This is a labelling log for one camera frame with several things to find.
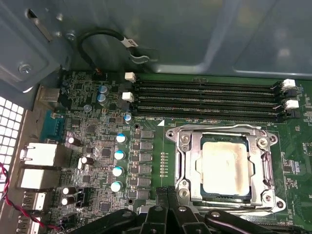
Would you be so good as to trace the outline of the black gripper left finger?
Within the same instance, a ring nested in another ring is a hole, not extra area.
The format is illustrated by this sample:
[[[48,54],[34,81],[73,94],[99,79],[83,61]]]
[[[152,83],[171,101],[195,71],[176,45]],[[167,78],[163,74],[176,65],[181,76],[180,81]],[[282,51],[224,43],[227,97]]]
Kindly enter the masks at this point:
[[[70,231],[70,233],[164,234],[167,229],[168,189],[168,186],[156,188],[156,205],[148,207],[146,213],[137,214],[129,209],[118,210]]]

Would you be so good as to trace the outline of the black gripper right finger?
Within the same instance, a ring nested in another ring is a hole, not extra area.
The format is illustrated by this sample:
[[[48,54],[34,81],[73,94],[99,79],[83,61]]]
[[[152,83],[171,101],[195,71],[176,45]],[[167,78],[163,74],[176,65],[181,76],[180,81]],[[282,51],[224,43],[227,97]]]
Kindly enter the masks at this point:
[[[196,214],[187,205],[178,201],[174,186],[168,187],[168,206],[184,234],[210,234],[211,229],[219,234],[307,234],[308,231],[288,226],[282,230],[267,228],[242,219],[222,210],[208,211],[204,216]]]

